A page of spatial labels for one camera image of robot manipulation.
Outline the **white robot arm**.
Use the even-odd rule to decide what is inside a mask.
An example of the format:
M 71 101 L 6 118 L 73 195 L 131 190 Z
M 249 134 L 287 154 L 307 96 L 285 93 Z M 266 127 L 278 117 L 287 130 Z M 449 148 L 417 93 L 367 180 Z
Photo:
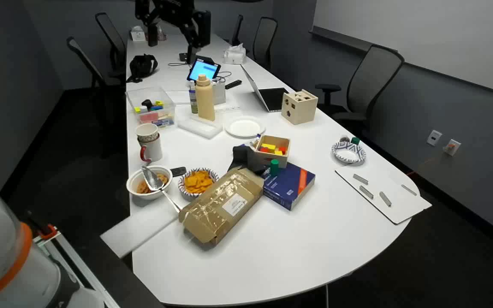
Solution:
M 0 197 L 0 308 L 107 308 L 35 245 L 33 230 Z

